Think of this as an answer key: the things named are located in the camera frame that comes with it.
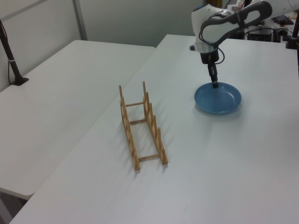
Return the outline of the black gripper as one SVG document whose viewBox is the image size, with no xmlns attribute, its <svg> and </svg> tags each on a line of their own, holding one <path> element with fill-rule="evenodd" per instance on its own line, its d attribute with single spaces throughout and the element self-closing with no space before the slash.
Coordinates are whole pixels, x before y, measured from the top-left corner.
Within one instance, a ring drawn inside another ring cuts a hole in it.
<svg viewBox="0 0 299 224">
<path fill-rule="evenodd" d="M 219 60 L 218 51 L 212 51 L 208 53 L 200 53 L 201 61 L 208 67 L 208 72 L 211 77 L 212 85 L 214 88 L 218 88 L 218 77 L 216 62 Z"/>
</svg>

